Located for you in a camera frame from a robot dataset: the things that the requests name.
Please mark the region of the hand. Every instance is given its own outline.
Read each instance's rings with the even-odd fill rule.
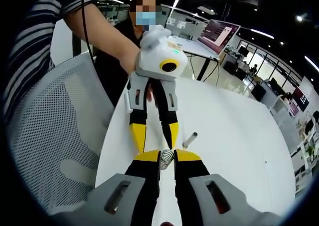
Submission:
[[[122,68],[130,75],[136,68],[136,61],[140,49],[134,44],[130,44],[123,49],[121,56],[118,58]]]

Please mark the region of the cable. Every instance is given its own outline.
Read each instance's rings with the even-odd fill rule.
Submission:
[[[192,57],[193,57],[193,55],[190,56],[190,65],[191,65],[191,69],[192,69],[192,71],[193,71],[194,78],[196,79],[196,75],[195,75],[193,63],[191,62]]]
[[[90,47],[90,44],[89,44],[88,32],[87,32],[87,29],[86,29],[84,0],[81,0],[81,5],[82,5],[82,22],[83,22],[83,30],[84,30],[85,41],[86,41],[86,45],[87,45],[89,53],[90,53],[90,57],[91,57],[92,63],[94,65],[94,58],[93,58],[93,54],[92,54],[91,47]]]
[[[205,80],[207,80],[212,75],[212,73],[214,73],[215,69],[217,68],[217,70],[218,70],[218,76],[217,76],[217,81],[216,81],[216,86],[217,86],[218,80],[219,80],[219,74],[220,74],[219,73],[219,62],[218,62],[218,60],[213,60],[213,61],[215,61],[217,64],[216,64],[215,68],[212,70],[212,72],[203,80],[203,82],[205,82]]]
[[[218,76],[217,76],[217,81],[216,81],[216,87],[217,87],[217,84],[218,84],[218,81],[219,81],[219,66],[218,66],[218,63],[217,63],[217,70],[218,70]]]

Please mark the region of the face mask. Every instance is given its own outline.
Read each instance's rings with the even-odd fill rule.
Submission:
[[[155,11],[138,11],[136,12],[136,25],[155,25]]]

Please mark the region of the person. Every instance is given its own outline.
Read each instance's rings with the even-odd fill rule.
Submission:
[[[250,71],[251,73],[253,73],[253,74],[256,74],[256,72],[257,72],[257,64],[255,64],[253,68],[250,68],[249,71]]]
[[[305,127],[305,134],[307,136],[312,135],[313,131],[315,129],[315,124],[319,122],[319,111],[315,111],[308,123],[306,124]]]
[[[280,95],[280,98],[285,101],[288,105],[290,105],[291,101],[293,100],[293,95],[290,92],[287,92],[283,95]]]
[[[64,19],[68,27],[85,39],[82,20],[82,0],[23,0],[22,11],[11,10],[12,29],[9,29],[8,54],[5,68],[4,119],[10,122],[26,92],[55,65],[50,58],[50,45],[55,24]],[[139,48],[111,26],[99,9],[96,0],[84,0],[86,29],[90,44],[115,57],[130,74],[135,69]]]
[[[156,12],[156,0],[132,0],[128,17],[115,25],[115,28],[124,36],[130,39],[137,47],[140,48],[140,42],[143,37],[144,25],[141,22],[138,12],[148,11]],[[122,91],[128,81],[128,73],[120,66],[120,62],[110,54],[99,50],[95,60],[95,70],[100,78],[105,92],[109,96],[114,107],[116,106]]]

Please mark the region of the metal spring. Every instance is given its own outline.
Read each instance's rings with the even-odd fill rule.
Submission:
[[[174,153],[171,150],[163,150],[160,154],[160,170],[165,170],[174,159]]]

